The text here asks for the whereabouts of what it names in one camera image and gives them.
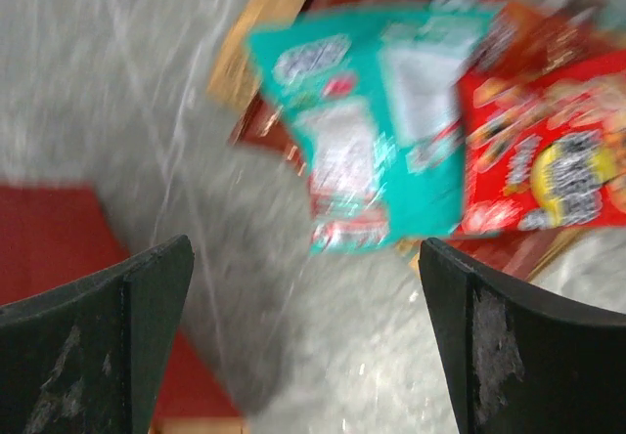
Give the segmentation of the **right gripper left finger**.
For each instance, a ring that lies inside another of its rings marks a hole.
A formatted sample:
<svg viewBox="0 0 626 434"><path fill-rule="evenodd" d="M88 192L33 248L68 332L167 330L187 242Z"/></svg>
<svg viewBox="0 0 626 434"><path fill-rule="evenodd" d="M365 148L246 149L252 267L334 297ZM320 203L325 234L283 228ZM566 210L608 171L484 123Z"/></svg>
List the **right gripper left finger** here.
<svg viewBox="0 0 626 434"><path fill-rule="evenodd" d="M148 432L194 260L180 235L2 306L2 432Z"/></svg>

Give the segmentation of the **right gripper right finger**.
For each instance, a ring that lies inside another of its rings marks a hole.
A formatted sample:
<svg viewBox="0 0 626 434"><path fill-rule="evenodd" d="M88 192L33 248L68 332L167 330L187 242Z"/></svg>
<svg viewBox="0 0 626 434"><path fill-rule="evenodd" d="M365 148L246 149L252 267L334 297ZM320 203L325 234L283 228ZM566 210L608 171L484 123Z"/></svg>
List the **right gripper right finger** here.
<svg viewBox="0 0 626 434"><path fill-rule="evenodd" d="M439 239L419 268L462 433L622 433L625 317L494 270Z"/></svg>

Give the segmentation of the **red paper bag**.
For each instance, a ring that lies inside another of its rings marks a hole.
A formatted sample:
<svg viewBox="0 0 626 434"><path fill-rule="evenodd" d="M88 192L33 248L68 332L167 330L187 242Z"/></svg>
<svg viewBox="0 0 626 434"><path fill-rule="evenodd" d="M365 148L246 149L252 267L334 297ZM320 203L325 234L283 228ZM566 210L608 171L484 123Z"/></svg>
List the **red paper bag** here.
<svg viewBox="0 0 626 434"><path fill-rule="evenodd" d="M1 308L134 255L115 238L92 190L2 187ZM242 414L178 326L146 433L246 430Z"/></svg>

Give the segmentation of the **red yellow snack packet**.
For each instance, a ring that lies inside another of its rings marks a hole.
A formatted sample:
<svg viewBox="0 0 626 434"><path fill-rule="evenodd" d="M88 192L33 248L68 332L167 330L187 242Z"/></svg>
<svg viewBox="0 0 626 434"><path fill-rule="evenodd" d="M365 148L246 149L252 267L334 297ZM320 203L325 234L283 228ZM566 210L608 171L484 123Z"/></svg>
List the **red yellow snack packet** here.
<svg viewBox="0 0 626 434"><path fill-rule="evenodd" d="M468 235L625 223L625 53L460 82Z"/></svg>

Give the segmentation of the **teal snack packet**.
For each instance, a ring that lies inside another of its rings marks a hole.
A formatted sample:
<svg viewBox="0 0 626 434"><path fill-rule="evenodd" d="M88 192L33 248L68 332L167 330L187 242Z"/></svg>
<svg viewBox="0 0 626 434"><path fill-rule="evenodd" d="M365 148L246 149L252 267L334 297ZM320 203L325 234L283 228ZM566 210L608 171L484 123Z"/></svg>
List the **teal snack packet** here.
<svg viewBox="0 0 626 434"><path fill-rule="evenodd" d="M379 1L260 25L260 91L305 163L314 252L449 238L462 221L458 85L494 5Z"/></svg>

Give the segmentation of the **gold teal chips bag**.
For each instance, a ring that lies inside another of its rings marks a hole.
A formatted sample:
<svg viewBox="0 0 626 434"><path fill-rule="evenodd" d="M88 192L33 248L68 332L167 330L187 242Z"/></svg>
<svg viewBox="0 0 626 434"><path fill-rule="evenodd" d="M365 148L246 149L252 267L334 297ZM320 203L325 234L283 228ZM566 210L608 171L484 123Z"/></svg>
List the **gold teal chips bag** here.
<svg viewBox="0 0 626 434"><path fill-rule="evenodd" d="M368 252L443 239L528 280L577 228L468 237L468 141L457 85L505 8L433 0L315 0L288 23L245 36L256 95L240 134L283 135L305 179L316 252Z"/></svg>

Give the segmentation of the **red Doritos nacho bag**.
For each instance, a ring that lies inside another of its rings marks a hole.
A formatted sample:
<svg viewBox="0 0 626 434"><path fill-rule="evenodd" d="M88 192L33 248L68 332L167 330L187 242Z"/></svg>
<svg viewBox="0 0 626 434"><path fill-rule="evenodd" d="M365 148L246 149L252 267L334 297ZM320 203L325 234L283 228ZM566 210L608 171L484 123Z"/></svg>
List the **red Doritos nacho bag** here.
<svg viewBox="0 0 626 434"><path fill-rule="evenodd" d="M305 0L300 14L332 6L368 0ZM583 57L595 56L617 48L625 42L625 29L599 29L596 11L605 7L604 0L479 0L502 1L505 9L498 18L495 36L488 37L487 49L480 50L480 67L487 73L524 76L539 75L559 65ZM283 17L278 0L250 0L239 20L231 29L249 28L252 19ZM295 15L295 7L285 16ZM230 142L279 154L301 175L304 160L299 148L288 134L278 112L268 105L258 91L252 97L235 126ZM523 281L531 281L543 267L583 235L573 232L505 233L494 239L462 239L450 244L470 257Z"/></svg>

